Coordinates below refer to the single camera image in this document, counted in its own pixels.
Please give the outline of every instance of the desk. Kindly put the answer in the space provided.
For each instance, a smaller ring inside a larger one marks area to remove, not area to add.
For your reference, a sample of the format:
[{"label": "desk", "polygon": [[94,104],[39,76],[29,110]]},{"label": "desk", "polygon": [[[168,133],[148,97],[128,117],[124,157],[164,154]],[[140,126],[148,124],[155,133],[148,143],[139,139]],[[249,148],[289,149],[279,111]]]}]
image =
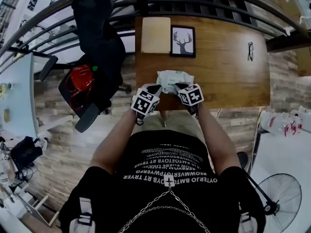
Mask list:
[{"label": "desk", "polygon": [[[155,83],[157,71],[178,70],[194,76],[208,108],[238,108],[270,104],[268,53],[262,33],[208,18],[171,16],[172,25],[195,28],[196,58],[141,53],[142,18],[135,21],[137,87]],[[254,61],[247,61],[248,42]],[[181,110],[177,96],[161,94],[158,110]]]},{"label": "desk", "polygon": [[[50,124],[38,127],[34,100],[34,57],[28,54],[16,61],[2,74],[0,83],[11,83],[13,88],[0,100],[0,118],[3,129],[15,136],[37,138],[38,134],[71,120],[72,115],[60,118]],[[10,110],[10,121],[4,122],[3,111]]]}]

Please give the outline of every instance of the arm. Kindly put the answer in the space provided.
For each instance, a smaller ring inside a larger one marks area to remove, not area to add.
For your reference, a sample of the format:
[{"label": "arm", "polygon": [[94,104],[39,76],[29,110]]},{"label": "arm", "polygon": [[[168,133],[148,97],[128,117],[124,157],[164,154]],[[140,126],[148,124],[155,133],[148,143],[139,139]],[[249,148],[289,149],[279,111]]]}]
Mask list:
[{"label": "arm", "polygon": [[135,126],[135,121],[136,113],[129,109],[97,147],[90,166],[98,166],[114,174]]},{"label": "arm", "polygon": [[199,104],[198,119],[216,173],[220,175],[230,166],[241,167],[233,142],[203,103]]}]

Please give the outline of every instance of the metal chain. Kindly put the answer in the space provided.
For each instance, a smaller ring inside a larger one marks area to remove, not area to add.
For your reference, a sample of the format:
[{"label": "metal chain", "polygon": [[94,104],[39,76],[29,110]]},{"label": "metal chain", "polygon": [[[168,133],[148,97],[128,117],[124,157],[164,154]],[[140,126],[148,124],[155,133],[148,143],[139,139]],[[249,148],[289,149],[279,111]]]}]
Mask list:
[{"label": "metal chain", "polygon": [[[159,200],[161,197],[167,195],[168,193],[172,194],[172,195],[175,197],[175,199],[176,199],[178,202],[180,202],[188,212],[183,211],[183,210],[181,210],[181,209],[179,209],[179,208],[176,208],[176,207],[172,207],[172,206],[157,206],[157,207],[153,207],[153,208],[150,208],[150,209],[147,210],[147,208],[150,207],[155,201]],[[141,215],[143,215],[143,214],[145,214],[145,213],[148,213],[148,212],[150,212],[150,211],[156,210],[156,209],[174,209],[174,210],[177,210],[177,211],[179,211],[179,212],[182,212],[182,213],[184,213],[184,214],[186,214],[186,215],[192,217],[195,221],[197,221],[197,223],[200,225],[200,227],[202,227],[202,228],[204,229],[204,231],[205,231],[206,233],[210,233],[210,231],[207,229],[207,227],[205,226],[205,224],[204,224],[202,221],[200,221],[200,220],[195,216],[195,214],[194,214],[193,212],[191,212],[191,211],[189,210],[189,207],[186,206],[186,205],[184,204],[184,202],[183,202],[177,195],[175,195],[175,193],[172,191],[172,188],[171,188],[171,187],[169,187],[169,190],[168,190],[167,192],[162,193],[160,196],[156,197],[152,202],[148,203],[147,206],[146,206],[145,208],[141,209],[141,211],[140,211],[135,217],[133,217],[131,220],[129,220],[129,221],[122,227],[122,229],[120,229],[120,230],[118,231],[118,233],[123,233],[124,231],[126,231],[126,230],[130,227],[130,225],[131,225],[137,218],[139,218]]]}]

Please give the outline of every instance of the picture frame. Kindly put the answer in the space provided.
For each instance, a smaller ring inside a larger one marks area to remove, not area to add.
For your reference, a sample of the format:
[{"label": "picture frame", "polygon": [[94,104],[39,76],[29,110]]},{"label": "picture frame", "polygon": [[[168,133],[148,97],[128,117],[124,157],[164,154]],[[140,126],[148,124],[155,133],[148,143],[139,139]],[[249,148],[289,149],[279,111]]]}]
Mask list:
[{"label": "picture frame", "polygon": [[195,58],[195,47],[194,27],[171,25],[170,56]]}]

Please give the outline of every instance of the black chair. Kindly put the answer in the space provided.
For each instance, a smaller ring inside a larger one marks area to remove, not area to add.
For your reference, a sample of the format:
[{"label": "black chair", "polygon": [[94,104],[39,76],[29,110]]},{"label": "black chair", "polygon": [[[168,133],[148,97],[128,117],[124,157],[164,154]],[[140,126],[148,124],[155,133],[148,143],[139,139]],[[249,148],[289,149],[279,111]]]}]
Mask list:
[{"label": "black chair", "polygon": [[[58,58],[52,56],[40,73],[40,80],[44,81],[52,69],[71,69],[74,66],[97,66],[94,74],[94,85],[87,95],[81,92],[75,96],[74,110],[80,120],[75,125],[79,132],[84,132],[96,119],[97,115],[111,106],[111,97],[117,90],[131,93],[131,87],[123,84],[121,66],[125,59],[123,42],[113,27],[107,22],[112,10],[112,0],[74,0],[72,2],[74,17],[78,28],[80,48],[85,53],[73,65],[57,64]],[[73,85],[68,79],[70,72],[61,81],[58,89],[70,104]]]}]

